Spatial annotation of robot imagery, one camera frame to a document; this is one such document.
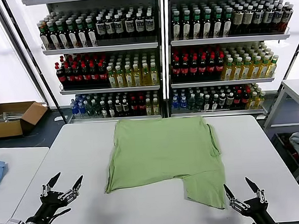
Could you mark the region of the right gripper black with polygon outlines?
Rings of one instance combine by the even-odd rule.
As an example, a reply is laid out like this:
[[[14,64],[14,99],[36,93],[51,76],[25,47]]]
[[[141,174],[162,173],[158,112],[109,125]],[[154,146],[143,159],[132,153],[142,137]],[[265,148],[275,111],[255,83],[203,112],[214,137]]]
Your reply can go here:
[[[223,184],[226,196],[229,199],[229,205],[236,211],[245,210],[243,211],[243,215],[252,218],[255,224],[276,224],[267,212],[268,201],[265,197],[265,190],[261,190],[256,183],[248,177],[245,177],[245,180],[257,197],[241,202],[236,199],[227,185]]]

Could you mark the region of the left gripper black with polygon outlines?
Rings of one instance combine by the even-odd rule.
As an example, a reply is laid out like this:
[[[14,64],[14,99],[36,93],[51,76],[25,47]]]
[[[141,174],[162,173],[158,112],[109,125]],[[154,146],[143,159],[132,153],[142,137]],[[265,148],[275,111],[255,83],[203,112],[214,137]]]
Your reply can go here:
[[[72,189],[68,190],[67,192],[53,192],[52,188],[59,179],[60,174],[61,173],[58,172],[55,176],[50,178],[48,183],[42,185],[42,193],[40,197],[42,204],[34,216],[28,218],[28,222],[37,224],[51,224],[57,217],[70,212],[70,209],[67,208],[56,214],[56,211],[59,208],[66,207],[68,205],[66,201],[73,201],[79,195],[79,189],[81,188],[83,175],[81,175],[75,182]]]

